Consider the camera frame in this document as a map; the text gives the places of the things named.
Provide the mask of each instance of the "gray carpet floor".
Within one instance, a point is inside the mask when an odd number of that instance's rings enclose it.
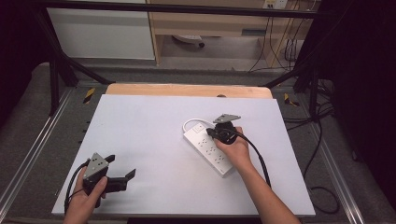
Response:
[[[116,69],[115,71],[97,69],[100,75],[111,77],[120,82],[155,82],[155,83],[190,83],[190,84],[243,84],[255,86],[263,84],[273,77],[263,77],[240,72],[192,72],[192,71],[163,71]],[[0,190],[3,192],[17,171],[28,149],[38,136],[40,129],[45,124],[50,111],[48,68],[38,67],[33,80],[23,95],[18,106],[0,130],[0,155],[4,167],[1,169]],[[28,217],[59,220],[50,213],[56,200],[56,192],[61,188],[64,179],[69,172],[70,166],[78,152],[79,141],[84,138],[83,130],[89,128],[87,121],[91,120],[94,110],[99,102],[100,95],[106,91],[106,86],[97,86],[89,104],[82,103],[90,84],[79,86],[73,90],[70,100],[63,115],[53,130],[47,144],[41,151],[32,171],[25,180],[14,204],[7,213],[7,218]],[[305,118],[304,111],[299,106],[286,105],[283,94],[290,94],[291,100],[297,100],[295,94],[288,88],[275,88],[274,97],[279,102],[282,116],[285,118]],[[340,166],[342,174],[351,188],[353,196],[367,223],[395,223],[396,215],[389,206],[387,199],[376,185],[364,163],[353,161],[347,141],[343,136],[336,118],[327,117],[322,121],[324,136],[332,149],[332,153]],[[293,149],[303,170],[312,155],[317,140],[313,137],[312,130],[308,125],[289,132]],[[308,187],[322,186],[335,192],[332,181],[318,154],[306,178]],[[325,192],[316,191],[311,195],[312,201],[325,209],[333,209],[333,198]],[[125,218],[94,217],[94,219],[123,220]],[[317,211],[315,217],[305,217],[306,223],[348,223],[343,207],[334,215],[327,215]],[[132,223],[162,223],[159,220],[143,218],[132,219]]]

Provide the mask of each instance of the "wooden edge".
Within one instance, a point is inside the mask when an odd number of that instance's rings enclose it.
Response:
[[[106,94],[114,95],[166,95],[166,96],[212,96],[233,98],[272,99],[272,93],[264,87],[210,86],[180,84],[120,84],[108,86]]]

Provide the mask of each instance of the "white cabinet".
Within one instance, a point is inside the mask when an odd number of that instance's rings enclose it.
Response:
[[[146,3],[145,0],[102,1]],[[48,11],[69,57],[154,60],[147,12],[63,8]]]

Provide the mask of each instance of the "white cable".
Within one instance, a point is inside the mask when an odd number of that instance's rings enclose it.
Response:
[[[201,122],[204,122],[204,123],[206,123],[206,124],[209,124],[209,126],[211,126],[211,127],[215,127],[214,124],[212,124],[211,122],[209,122],[209,121],[207,121],[207,120],[204,120],[204,119],[189,119],[189,120],[187,120],[186,122],[184,122],[184,124],[183,124],[183,131],[184,131],[184,132],[187,131],[187,130],[186,130],[186,124],[189,123],[189,122],[191,122],[191,121],[201,121]]]

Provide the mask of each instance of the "power outlet socket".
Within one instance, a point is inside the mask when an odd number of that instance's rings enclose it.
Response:
[[[274,9],[285,9],[288,0],[276,0],[274,4]]]
[[[265,0],[263,8],[274,8],[276,0]]]
[[[186,131],[184,137],[221,177],[226,176],[233,169],[233,165],[227,156],[216,147],[215,142],[207,134],[206,127],[202,123],[198,123]]]
[[[265,0],[263,8],[285,9],[288,0]]]

